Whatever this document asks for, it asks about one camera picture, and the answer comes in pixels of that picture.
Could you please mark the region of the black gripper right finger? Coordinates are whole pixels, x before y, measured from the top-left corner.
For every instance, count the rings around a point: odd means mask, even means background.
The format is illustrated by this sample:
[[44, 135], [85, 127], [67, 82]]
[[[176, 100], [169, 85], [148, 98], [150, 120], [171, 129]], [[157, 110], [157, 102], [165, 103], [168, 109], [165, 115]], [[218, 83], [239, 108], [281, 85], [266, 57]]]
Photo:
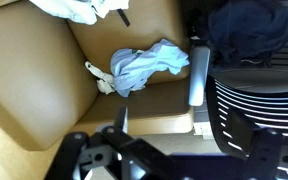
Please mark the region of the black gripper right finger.
[[243, 180], [288, 180], [288, 137], [270, 128], [253, 128], [240, 140], [246, 156]]

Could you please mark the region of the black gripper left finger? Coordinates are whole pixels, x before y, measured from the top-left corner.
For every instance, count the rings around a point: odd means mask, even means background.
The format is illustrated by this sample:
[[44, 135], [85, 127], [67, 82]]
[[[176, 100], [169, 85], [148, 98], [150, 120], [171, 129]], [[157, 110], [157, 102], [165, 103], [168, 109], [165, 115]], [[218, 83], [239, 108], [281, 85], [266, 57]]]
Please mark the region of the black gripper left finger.
[[92, 136], [85, 132], [67, 134], [45, 180], [87, 180], [98, 167], [104, 167], [116, 180], [198, 179], [187, 156], [165, 155], [119, 127], [106, 126]]

